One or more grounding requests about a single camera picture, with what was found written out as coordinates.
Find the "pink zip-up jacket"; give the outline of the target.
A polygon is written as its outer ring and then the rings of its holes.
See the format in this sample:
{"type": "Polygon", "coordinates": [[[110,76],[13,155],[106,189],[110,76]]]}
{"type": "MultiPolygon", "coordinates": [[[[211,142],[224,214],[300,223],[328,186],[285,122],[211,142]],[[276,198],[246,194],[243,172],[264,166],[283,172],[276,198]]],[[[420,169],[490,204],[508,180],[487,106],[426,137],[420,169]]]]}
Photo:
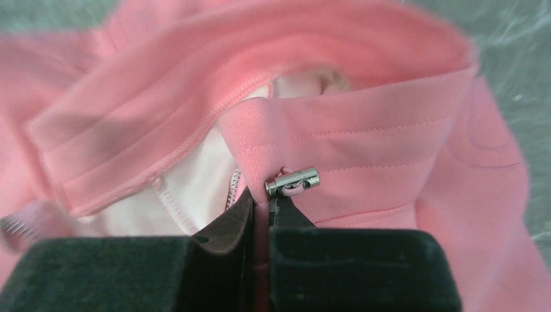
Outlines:
{"type": "Polygon", "coordinates": [[[87,31],[1,35],[1,214],[12,243],[191,235],[244,190],[267,286],[264,182],[329,228],[421,229],[465,311],[549,311],[528,172],[475,47],[394,1],[124,1],[87,31]]]}

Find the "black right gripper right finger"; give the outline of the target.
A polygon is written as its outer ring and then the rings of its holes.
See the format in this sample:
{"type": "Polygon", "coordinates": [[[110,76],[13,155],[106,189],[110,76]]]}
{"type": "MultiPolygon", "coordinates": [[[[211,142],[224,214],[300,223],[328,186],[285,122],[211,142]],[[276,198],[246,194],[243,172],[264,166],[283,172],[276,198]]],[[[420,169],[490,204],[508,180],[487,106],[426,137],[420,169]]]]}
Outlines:
{"type": "Polygon", "coordinates": [[[270,210],[272,311],[461,311],[441,245],[411,229],[316,227],[288,197],[270,210]]]}

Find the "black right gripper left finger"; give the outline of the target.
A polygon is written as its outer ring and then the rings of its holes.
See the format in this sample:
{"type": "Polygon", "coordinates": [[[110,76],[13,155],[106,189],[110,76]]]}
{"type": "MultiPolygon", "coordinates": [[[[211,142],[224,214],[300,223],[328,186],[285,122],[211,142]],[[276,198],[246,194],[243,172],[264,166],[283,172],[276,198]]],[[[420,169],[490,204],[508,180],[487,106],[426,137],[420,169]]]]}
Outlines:
{"type": "Polygon", "coordinates": [[[19,260],[2,311],[247,311],[255,203],[189,236],[46,239],[19,260]]]}

